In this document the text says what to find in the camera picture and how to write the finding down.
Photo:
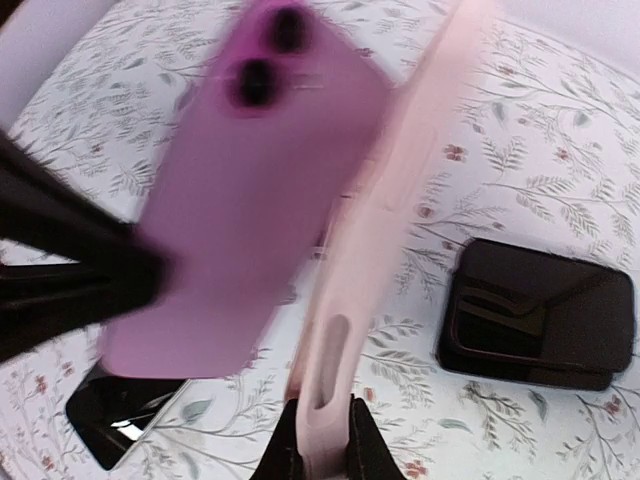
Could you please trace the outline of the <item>purple phone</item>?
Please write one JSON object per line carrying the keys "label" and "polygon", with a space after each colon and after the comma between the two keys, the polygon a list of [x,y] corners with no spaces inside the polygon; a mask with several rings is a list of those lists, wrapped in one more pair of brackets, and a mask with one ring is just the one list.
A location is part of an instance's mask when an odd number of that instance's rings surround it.
{"label": "purple phone", "polygon": [[351,186],[388,78],[304,1],[257,1],[206,70],[135,234],[168,267],[157,298],[110,321],[101,363],[133,378],[242,369]]}

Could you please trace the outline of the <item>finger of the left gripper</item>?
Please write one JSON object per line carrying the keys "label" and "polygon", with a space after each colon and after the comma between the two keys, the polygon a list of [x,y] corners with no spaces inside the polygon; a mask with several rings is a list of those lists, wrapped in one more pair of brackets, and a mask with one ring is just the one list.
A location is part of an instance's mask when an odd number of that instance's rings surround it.
{"label": "finger of the left gripper", "polygon": [[64,258],[1,267],[1,359],[150,304],[166,261],[1,137],[1,237]]}

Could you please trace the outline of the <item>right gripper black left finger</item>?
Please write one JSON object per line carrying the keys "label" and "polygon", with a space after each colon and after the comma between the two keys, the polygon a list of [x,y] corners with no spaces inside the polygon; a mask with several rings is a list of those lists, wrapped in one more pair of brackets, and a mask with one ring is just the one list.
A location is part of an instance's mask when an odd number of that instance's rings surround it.
{"label": "right gripper black left finger", "polygon": [[304,463],[296,440],[298,400],[289,400],[277,422],[262,458],[254,471],[254,480],[303,480]]}

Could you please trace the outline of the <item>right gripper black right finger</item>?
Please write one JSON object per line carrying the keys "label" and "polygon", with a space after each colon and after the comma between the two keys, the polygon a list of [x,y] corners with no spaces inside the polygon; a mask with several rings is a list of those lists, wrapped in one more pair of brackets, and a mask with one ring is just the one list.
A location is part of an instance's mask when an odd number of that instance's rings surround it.
{"label": "right gripper black right finger", "polygon": [[363,399],[352,397],[349,411],[347,476],[351,480],[404,480]]}

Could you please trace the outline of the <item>pink phone case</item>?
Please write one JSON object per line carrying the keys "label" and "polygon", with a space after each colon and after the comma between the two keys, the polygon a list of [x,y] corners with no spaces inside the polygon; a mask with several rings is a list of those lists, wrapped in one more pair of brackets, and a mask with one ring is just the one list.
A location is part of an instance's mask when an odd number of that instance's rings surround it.
{"label": "pink phone case", "polygon": [[306,479],[343,472],[351,388],[371,318],[398,265],[438,137],[479,58],[493,1],[456,1],[411,77],[397,89],[351,197],[336,209],[286,395],[298,401]]}

